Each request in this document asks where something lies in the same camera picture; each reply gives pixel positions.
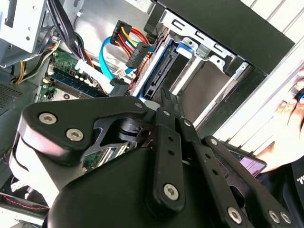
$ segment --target smartphone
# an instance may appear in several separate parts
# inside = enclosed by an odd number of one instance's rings
[[[250,172],[254,177],[266,168],[266,162],[256,158],[253,154],[244,152],[231,145],[224,144],[227,150]]]

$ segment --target ventilation grille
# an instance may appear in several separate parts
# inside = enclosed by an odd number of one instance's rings
[[[14,89],[0,84],[0,109],[5,108],[7,105],[14,102],[21,95],[21,92],[18,92]]]

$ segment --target silver metal frame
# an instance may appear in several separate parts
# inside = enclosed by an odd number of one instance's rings
[[[46,0],[17,1],[14,24],[5,25],[8,17],[9,0],[2,0],[3,20],[1,21],[0,38],[29,53],[35,50],[40,28],[45,13]]]

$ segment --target phone screen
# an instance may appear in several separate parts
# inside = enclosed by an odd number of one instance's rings
[[[266,167],[265,163],[259,162],[249,157],[245,157],[234,151],[229,151],[254,177],[257,176]]]

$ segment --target silver screw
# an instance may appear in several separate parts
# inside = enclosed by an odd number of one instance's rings
[[[76,128],[68,129],[66,136],[69,140],[76,142],[81,141],[84,138],[84,134]]]
[[[237,223],[237,224],[242,223],[242,217],[236,209],[234,209],[232,207],[228,208],[228,214],[235,223]]]
[[[51,113],[40,114],[39,120],[44,124],[54,124],[57,122],[57,118]]]
[[[288,224],[291,224],[291,220],[290,218],[283,212],[280,212],[282,218],[285,220],[285,222],[287,222]]]
[[[139,107],[139,108],[142,108],[142,107],[143,107],[142,104],[141,104],[141,103],[138,103],[138,102],[135,102],[135,105],[136,105],[137,107]]]
[[[184,120],[184,123],[185,123],[188,127],[191,126],[191,123],[190,123],[188,120]]]
[[[170,116],[170,113],[167,112],[166,110],[164,110],[163,113],[165,113],[167,116]]]
[[[163,192],[171,200],[177,200],[179,198],[179,191],[172,184],[166,184],[163,187]]]
[[[212,142],[212,144],[217,145],[218,142],[215,139],[210,139],[210,141]]]
[[[276,222],[277,224],[280,223],[279,217],[272,210],[269,210],[268,213],[274,222]]]

